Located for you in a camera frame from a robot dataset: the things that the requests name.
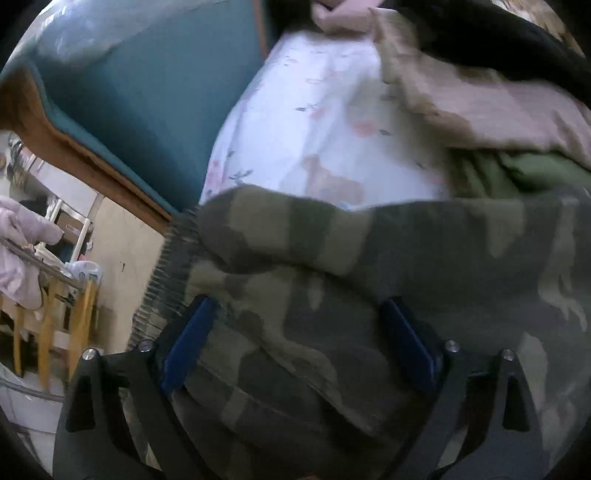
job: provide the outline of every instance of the metal rod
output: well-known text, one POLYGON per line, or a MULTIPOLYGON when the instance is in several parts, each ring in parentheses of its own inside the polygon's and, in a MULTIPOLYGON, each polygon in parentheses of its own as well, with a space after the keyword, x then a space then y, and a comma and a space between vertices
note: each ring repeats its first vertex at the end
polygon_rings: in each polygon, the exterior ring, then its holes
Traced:
POLYGON ((62 199, 59 199, 58 201, 56 201, 55 204, 53 205, 53 208, 51 209, 51 213, 49 213, 49 215, 46 215, 45 218, 47 218, 51 223, 55 223, 56 218, 57 218, 57 214, 60 213, 61 206, 63 204, 64 204, 64 201, 62 199))
POLYGON ((39 260, 37 257, 35 257, 35 255, 28 252, 24 248, 21 248, 18 245, 13 244, 10 240, 0 237, 0 244, 5 246, 6 248, 8 248, 12 253, 14 253, 16 256, 18 256, 18 258, 20 258, 21 260, 37 267, 39 270, 44 271, 48 275, 55 277, 56 279, 58 279, 62 283, 65 283, 66 285, 69 285, 70 287, 77 288, 78 290, 83 290, 84 286, 79 281, 75 280, 74 278, 67 277, 62 272, 60 272, 58 269, 43 263, 41 260, 39 260))
POLYGON ((88 233, 88 228, 90 226, 90 219, 85 218, 84 224, 82 225, 82 230, 80 231, 80 235, 78 236, 78 241, 76 242, 76 246, 72 251, 72 256, 70 257, 70 263, 74 263, 78 260, 78 255, 80 255, 80 250, 82 250, 82 245, 84 245, 84 240, 86 239, 86 234, 88 233))
POLYGON ((23 385, 18 385, 16 383, 12 383, 11 381, 5 380, 0 377, 0 385, 10 390, 14 390, 15 392, 24 393, 25 395, 29 395, 31 397, 37 397, 42 400, 49 400, 58 403, 63 403, 64 397, 60 395, 54 395, 51 393, 39 392, 37 390, 33 390, 32 388, 25 387, 23 385))

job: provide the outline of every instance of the pink fabric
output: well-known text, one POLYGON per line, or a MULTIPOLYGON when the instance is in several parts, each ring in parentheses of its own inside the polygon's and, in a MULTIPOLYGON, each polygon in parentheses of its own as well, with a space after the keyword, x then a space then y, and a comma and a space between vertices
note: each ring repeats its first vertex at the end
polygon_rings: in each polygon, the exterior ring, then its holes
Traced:
POLYGON ((332 7, 329 11, 320 3, 312 3, 312 20, 326 33, 343 30, 367 32, 371 26, 369 9, 378 7, 384 0, 322 0, 332 7))
MULTIPOLYGON (((32 248, 37 242, 57 243, 64 232, 49 220, 18 202, 0 196, 0 236, 19 247, 32 248)), ((27 310, 42 305, 39 269, 0 246, 0 291, 27 310)))

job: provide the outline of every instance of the teal chair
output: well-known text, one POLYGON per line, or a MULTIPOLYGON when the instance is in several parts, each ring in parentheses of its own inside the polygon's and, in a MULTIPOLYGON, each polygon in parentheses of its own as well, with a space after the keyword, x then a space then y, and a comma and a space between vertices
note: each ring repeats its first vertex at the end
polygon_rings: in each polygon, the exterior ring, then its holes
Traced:
POLYGON ((25 65, 58 130, 175 214, 199 201, 217 132, 263 64, 265 11, 258 0, 204 4, 83 68, 25 48, 2 76, 25 65))

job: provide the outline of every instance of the camouflage pants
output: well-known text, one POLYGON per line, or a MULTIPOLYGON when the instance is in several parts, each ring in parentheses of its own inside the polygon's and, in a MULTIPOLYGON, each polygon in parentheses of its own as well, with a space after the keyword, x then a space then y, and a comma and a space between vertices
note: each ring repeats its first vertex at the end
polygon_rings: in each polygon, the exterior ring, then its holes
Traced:
POLYGON ((228 478, 375 478, 425 402, 377 308, 403 297, 445 339, 514 349, 551 463, 590 414, 591 199, 585 191, 346 212, 243 186, 181 215, 130 346, 192 298, 220 309, 175 407, 228 478))

